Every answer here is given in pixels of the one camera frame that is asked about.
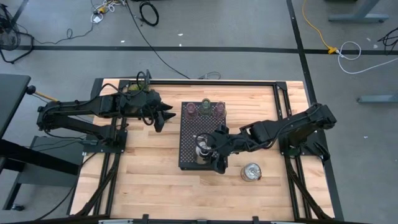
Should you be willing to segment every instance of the yellow cable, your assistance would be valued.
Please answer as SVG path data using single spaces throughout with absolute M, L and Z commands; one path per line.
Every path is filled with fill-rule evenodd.
M 35 91 L 35 94 L 38 95 L 38 96 L 44 97 L 44 98 L 46 98 L 48 100 L 51 100 L 51 101 L 55 101 L 55 102 L 58 101 L 57 99 L 52 98 L 51 96 L 47 96 L 47 95 L 45 95 L 45 94 L 43 94 L 43 93 L 41 93 L 39 91 Z
M 330 47 L 330 46 L 325 42 L 325 40 L 323 40 L 321 31 L 318 30 L 314 25 L 312 25 L 311 22 L 308 21 L 307 17 L 305 16 L 304 7 L 305 7 L 305 3 L 306 3 L 306 2 L 307 2 L 307 0 L 304 0 L 303 7 L 302 7 L 303 17 L 304 17 L 305 21 L 307 22 L 307 24 L 310 25 L 310 27 L 314 28 L 314 29 L 319 33 L 319 36 L 321 37 L 321 40 L 322 40 L 323 44 L 329 49 L 328 53 L 329 53 L 329 54 L 335 53 L 336 50 L 337 50 L 337 48 L 336 48 L 336 47 Z

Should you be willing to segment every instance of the gray floor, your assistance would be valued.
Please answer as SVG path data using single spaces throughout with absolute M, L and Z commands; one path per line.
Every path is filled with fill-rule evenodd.
M 22 0 L 3 0 L 14 14 Z M 317 33 L 301 15 L 302 0 L 293 0 L 298 26 L 306 49 L 323 49 Z M 279 47 L 296 48 L 286 2 L 280 0 L 163 0 L 154 1 L 159 13 L 157 27 L 142 26 L 154 46 Z M 377 39 L 398 21 L 398 2 L 381 1 L 372 12 L 388 13 L 383 24 L 330 23 L 327 15 L 351 12 L 357 4 L 308 0 L 307 17 L 322 30 L 332 46 L 352 40 L 363 49 L 377 50 Z M 134 13 L 138 4 L 132 3 Z M 58 40 L 66 29 L 82 34 L 90 28 L 90 1 L 29 1 L 18 23 L 40 41 Z M 146 46 L 127 10 L 116 7 L 87 37 L 60 45 Z M 6 52 L 7 57 L 20 54 Z M 160 52 L 171 66 L 194 78 L 218 71 L 223 79 L 303 80 L 297 54 L 232 52 Z M 343 62 L 347 70 L 357 71 L 385 62 L 394 56 L 362 56 L 355 62 Z M 336 55 L 307 55 L 308 66 L 320 103 L 329 105 L 338 124 L 327 132 L 345 219 L 367 223 L 394 223 L 398 210 L 398 152 L 396 105 L 359 105 L 356 98 L 365 94 L 396 93 L 398 62 L 359 75 L 343 73 Z M 60 100 L 88 98 L 93 80 L 98 77 L 133 76 L 150 69 L 156 78 L 180 78 L 153 52 L 94 52 L 38 50 L 15 65 L 0 62 L 0 73 L 25 74 L 40 91 Z M 36 107 L 42 102 L 26 96 L 12 120 L 5 138 L 30 144 L 34 135 L 42 135 L 35 125 Z M 68 131 L 55 132 L 70 136 Z M 12 172 L 0 175 L 0 188 L 9 189 Z M 49 211 L 68 192 L 68 188 L 25 185 L 17 203 L 23 212 L 0 211 L 4 222 L 31 220 Z M 6 194 L 0 193 L 0 203 Z M 64 203 L 50 217 L 65 215 Z

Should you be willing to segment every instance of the wooden table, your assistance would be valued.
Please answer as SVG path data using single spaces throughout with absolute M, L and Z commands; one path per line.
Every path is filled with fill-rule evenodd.
M 118 86 L 119 80 L 104 79 L 105 83 Z M 306 110 L 308 102 L 303 83 L 286 83 L 292 113 Z M 141 218 L 147 213 L 156 219 L 252 220 L 253 216 L 260 220 L 294 219 L 284 158 L 278 144 L 270 150 L 229 156 L 224 175 L 213 171 L 181 171 L 178 167 L 181 102 L 203 98 L 226 102 L 227 126 L 230 133 L 238 133 L 239 127 L 252 122 L 277 120 L 272 88 L 236 85 L 151 85 L 150 88 L 158 91 L 162 101 L 172 105 L 171 112 L 177 115 L 166 123 L 161 133 L 137 119 L 127 120 L 129 132 L 119 164 L 112 218 Z M 107 86 L 101 94 L 110 93 L 114 93 L 114 89 Z M 96 117 L 94 123 L 105 125 L 110 119 Z M 103 157 L 103 154 L 95 155 L 81 169 L 71 214 L 79 211 L 96 190 Z M 260 181 L 241 179 L 240 170 L 249 162 L 260 165 L 263 175 Z M 302 156 L 302 165 L 308 191 L 325 213 L 333 217 L 321 160 L 316 156 Z M 300 214 L 304 217 L 302 197 L 296 191 Z M 101 211 L 104 211 L 106 196 L 107 191 Z

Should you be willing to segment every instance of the caster wheel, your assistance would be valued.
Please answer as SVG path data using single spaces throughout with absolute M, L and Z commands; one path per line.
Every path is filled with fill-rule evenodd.
M 25 207 L 23 205 L 12 204 L 11 210 L 13 211 L 23 211 Z

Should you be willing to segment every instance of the black pegboard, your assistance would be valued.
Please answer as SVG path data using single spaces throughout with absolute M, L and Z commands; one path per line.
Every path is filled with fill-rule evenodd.
M 188 103 L 194 103 L 199 111 L 201 102 L 182 102 L 181 105 L 181 127 L 180 127 L 180 154 L 178 166 L 181 170 L 212 170 L 210 164 L 196 163 L 197 154 L 195 152 L 195 138 L 200 133 L 212 133 L 219 125 L 226 124 L 226 118 L 216 118 L 211 115 L 201 115 L 192 120 L 185 117 L 184 111 Z M 217 103 L 211 103 L 211 109 L 216 107 Z

